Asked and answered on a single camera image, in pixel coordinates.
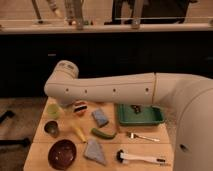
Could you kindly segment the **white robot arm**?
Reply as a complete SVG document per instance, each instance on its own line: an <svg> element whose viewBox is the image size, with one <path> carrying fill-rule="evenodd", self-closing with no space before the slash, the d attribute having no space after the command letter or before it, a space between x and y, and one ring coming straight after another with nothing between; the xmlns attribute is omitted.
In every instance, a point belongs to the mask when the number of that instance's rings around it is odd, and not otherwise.
<svg viewBox="0 0 213 171"><path fill-rule="evenodd" d="M67 106L77 100L171 107L177 116L173 171L213 171L213 79L145 73L80 79L67 60L55 66L47 96Z"/></svg>

